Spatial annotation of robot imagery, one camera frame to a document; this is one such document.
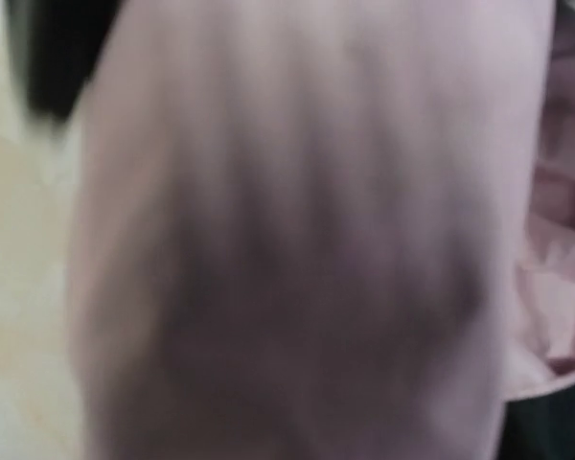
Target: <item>dark fabric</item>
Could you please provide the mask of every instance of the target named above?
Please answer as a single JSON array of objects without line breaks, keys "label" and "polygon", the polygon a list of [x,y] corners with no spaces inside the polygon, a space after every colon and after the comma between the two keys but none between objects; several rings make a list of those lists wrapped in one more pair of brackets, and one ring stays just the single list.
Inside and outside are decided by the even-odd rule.
[{"label": "dark fabric", "polygon": [[4,0],[11,67],[35,117],[67,121],[120,0]]},{"label": "dark fabric", "polygon": [[509,402],[498,460],[575,460],[575,385]]}]

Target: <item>beige floor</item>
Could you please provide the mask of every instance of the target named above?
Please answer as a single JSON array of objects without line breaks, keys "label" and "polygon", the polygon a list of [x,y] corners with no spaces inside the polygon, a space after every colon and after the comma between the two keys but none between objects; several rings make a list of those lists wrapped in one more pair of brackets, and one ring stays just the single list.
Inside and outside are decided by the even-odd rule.
[{"label": "beige floor", "polygon": [[3,41],[0,17],[0,460],[76,459],[62,325],[76,142],[50,147],[22,130]]}]

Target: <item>marble surface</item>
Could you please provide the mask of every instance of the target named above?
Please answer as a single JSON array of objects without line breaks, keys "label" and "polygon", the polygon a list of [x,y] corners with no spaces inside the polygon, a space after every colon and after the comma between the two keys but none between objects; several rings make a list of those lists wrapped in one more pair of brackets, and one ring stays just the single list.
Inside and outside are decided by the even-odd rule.
[{"label": "marble surface", "polygon": [[63,337],[64,250],[77,136],[23,129],[0,1],[0,460],[77,458],[79,411]]}]

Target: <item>crumpled pink fabric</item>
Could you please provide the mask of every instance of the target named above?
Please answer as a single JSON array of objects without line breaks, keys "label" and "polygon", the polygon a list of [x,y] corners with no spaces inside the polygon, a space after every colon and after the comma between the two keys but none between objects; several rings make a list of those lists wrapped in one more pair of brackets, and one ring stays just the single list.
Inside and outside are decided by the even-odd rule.
[{"label": "crumpled pink fabric", "polygon": [[[509,399],[558,388],[559,376],[548,360],[575,357],[575,11],[570,9],[557,17],[516,288],[518,308],[509,316],[514,340]],[[568,385],[575,371],[562,377]]]}]

